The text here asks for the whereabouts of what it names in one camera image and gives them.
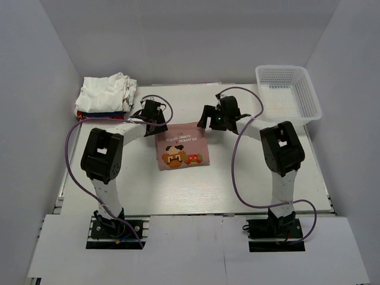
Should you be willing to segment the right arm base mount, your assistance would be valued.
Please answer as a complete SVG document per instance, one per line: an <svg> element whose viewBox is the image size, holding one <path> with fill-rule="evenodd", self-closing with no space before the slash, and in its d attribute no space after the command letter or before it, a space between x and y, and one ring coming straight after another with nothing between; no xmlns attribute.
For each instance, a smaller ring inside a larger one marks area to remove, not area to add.
<svg viewBox="0 0 380 285"><path fill-rule="evenodd" d="M303 238L302 227L297 218L292 225L286 226L278 233L268 224L267 219L249 219L242 226L248 234L250 252L304 252L304 241L293 244Z"/></svg>

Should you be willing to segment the pink t-shirt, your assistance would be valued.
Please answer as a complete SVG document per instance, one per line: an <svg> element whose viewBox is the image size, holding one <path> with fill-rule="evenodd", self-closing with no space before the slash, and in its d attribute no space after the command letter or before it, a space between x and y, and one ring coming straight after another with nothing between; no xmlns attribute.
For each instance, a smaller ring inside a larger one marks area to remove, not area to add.
<svg viewBox="0 0 380 285"><path fill-rule="evenodd" d="M159 170L175 170L210 164L205 129L196 122L172 124L155 136Z"/></svg>

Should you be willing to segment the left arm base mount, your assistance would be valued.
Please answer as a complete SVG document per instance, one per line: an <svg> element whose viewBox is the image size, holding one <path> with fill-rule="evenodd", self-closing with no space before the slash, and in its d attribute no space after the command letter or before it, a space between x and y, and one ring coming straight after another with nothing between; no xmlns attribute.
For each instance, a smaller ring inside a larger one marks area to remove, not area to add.
<svg viewBox="0 0 380 285"><path fill-rule="evenodd" d="M144 246L148 237L149 218L126 217L126 221L134 228ZM88 231L86 249L94 250L141 250L142 247L132 230L127 226L122 226L120 233L112 233L91 217L90 228Z"/></svg>

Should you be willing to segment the white t-shirt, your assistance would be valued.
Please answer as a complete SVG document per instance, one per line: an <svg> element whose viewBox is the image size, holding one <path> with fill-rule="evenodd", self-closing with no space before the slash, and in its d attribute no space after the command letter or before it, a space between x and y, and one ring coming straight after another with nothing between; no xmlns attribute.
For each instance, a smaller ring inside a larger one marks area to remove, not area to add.
<svg viewBox="0 0 380 285"><path fill-rule="evenodd" d="M75 101L75 111L85 113L129 112L133 106L137 80L122 72L110 77L84 77Z"/></svg>

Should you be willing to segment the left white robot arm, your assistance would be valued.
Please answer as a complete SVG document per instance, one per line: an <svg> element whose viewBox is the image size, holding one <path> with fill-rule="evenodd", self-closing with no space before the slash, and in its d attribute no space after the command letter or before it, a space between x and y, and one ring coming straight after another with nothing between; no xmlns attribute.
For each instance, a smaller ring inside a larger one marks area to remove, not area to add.
<svg viewBox="0 0 380 285"><path fill-rule="evenodd" d="M100 200L94 216L113 237L122 235L126 225L116 186L123 148L138 138L167 131L162 105L148 97L142 101L142 109L132 115L134 122L109 129L94 128L88 136L81 169L92 182L96 197Z"/></svg>

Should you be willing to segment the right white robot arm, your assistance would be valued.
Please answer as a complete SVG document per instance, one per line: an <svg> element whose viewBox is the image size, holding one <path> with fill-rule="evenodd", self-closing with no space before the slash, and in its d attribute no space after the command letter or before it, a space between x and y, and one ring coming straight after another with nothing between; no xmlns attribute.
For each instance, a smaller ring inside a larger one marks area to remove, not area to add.
<svg viewBox="0 0 380 285"><path fill-rule="evenodd" d="M294 126L289 121L269 123L253 116L242 114L238 102L233 96L216 95L216 106L205 105L197 127L216 131L231 131L237 135L232 154L231 176L234 192L238 200L247 207L268 210L269 232L277 237L289 231L295 221L293 193L295 178L305 159L305 152L299 141ZM235 158L239 142L243 136L261 142L264 160L272 174L271 204L256 206L249 204L240 196L235 179Z"/></svg>

